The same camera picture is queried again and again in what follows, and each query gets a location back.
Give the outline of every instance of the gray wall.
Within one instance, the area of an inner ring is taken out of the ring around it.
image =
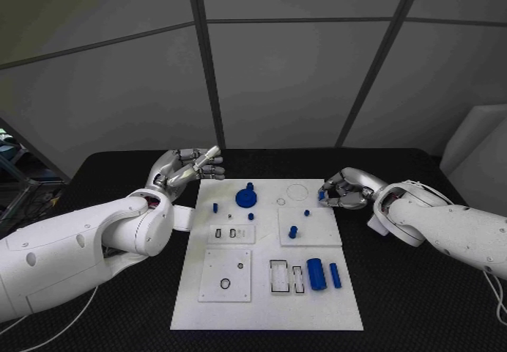
[[[439,155],[507,101],[505,0],[41,2],[0,15],[0,119],[69,177],[94,152],[221,137]]]

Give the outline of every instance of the table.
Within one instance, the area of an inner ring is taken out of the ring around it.
[[[97,153],[86,159],[54,214],[122,198],[143,186],[164,151]],[[228,178],[328,178],[351,166],[387,183],[419,180],[463,204],[430,157],[416,149],[224,150]],[[192,206],[198,183],[177,204]],[[38,351],[504,351],[507,330],[480,272],[423,243],[406,245],[365,226],[370,207],[334,210],[364,331],[169,331],[188,240],[172,232],[164,251],[97,288],[79,321]],[[89,299],[31,315],[1,337],[2,351],[46,341]]]

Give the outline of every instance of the blue disc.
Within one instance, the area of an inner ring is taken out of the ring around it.
[[[256,204],[256,194],[251,189],[246,188],[237,192],[236,203],[241,208],[250,208]]]

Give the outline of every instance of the black mat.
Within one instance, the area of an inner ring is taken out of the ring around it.
[[[92,155],[56,211],[107,202],[142,187],[161,153]],[[351,166],[387,183],[419,180],[462,203],[420,150],[226,150],[223,156],[228,178],[328,178]],[[194,183],[178,204],[195,204],[197,189]],[[365,226],[370,207],[336,209],[334,214],[364,331],[169,331],[188,241],[187,233],[172,232],[161,254],[99,286],[80,320],[41,350],[507,351],[507,328],[493,317],[493,297],[480,272],[427,243],[413,248],[391,235],[377,235]],[[87,299],[89,293],[31,315],[0,336],[0,350],[18,351],[46,341]]]

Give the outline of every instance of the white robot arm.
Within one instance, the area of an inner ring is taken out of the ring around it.
[[[338,198],[326,192],[334,189]],[[387,185],[364,171],[347,167],[318,190],[323,205],[348,209],[374,202],[368,226],[388,232],[408,245],[424,240],[479,270],[507,279],[507,218],[462,205],[430,187],[406,181]]]
[[[188,211],[171,204],[187,182],[223,179],[218,154],[218,147],[169,150],[145,187],[123,199],[46,219],[0,240],[0,322],[64,303],[159,253],[178,212]]]

